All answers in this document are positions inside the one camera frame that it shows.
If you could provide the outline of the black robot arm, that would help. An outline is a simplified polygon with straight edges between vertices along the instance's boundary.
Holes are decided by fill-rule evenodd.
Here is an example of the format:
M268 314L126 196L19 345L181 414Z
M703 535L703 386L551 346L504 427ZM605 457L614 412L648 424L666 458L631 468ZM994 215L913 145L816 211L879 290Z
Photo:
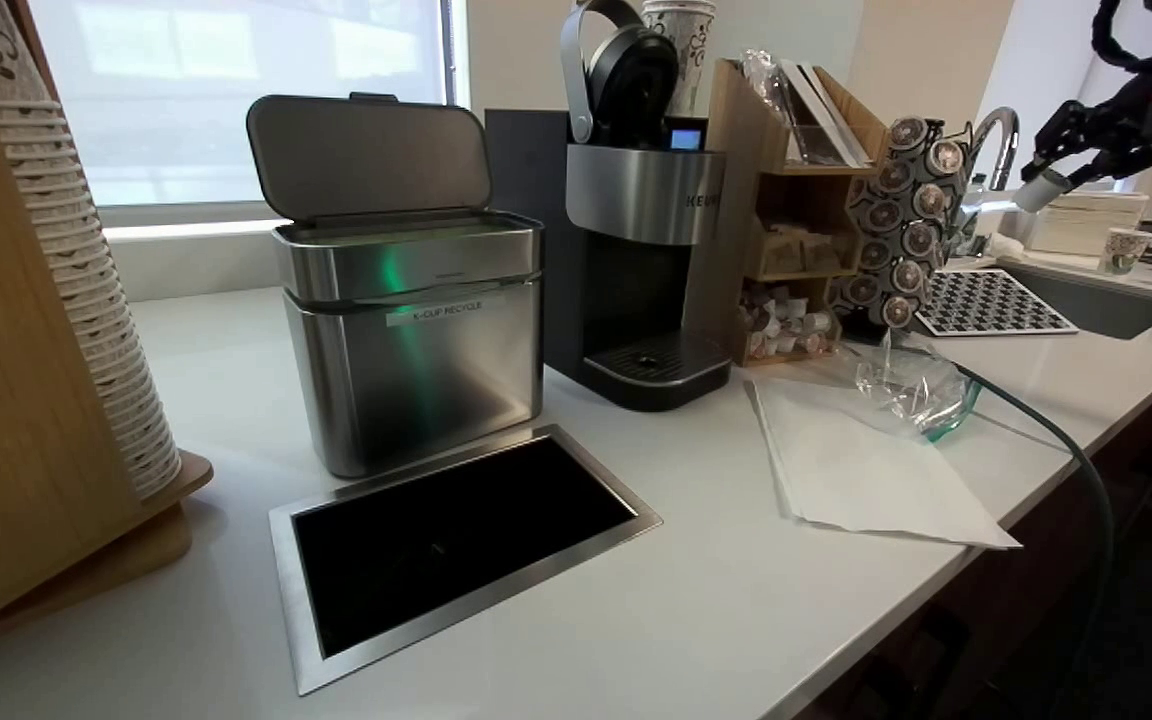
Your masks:
M1040 211L1050 200L1093 184L1125 181L1152 167L1152 55L1115 41L1119 0L1099 0L1093 14L1093 52L1125 73L1125 83L1099 99L1065 99L1034 133L1031 161L1018 167L1010 205Z

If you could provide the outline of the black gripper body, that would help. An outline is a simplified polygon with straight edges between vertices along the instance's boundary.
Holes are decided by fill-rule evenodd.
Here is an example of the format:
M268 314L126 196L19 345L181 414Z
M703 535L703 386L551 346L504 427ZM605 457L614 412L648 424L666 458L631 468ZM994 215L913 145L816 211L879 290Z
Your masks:
M1034 133L1031 161L1018 167L1017 206L1040 211L1086 181L1125 181L1152 167L1152 133L1142 128L1142 117L1142 99L1065 99Z

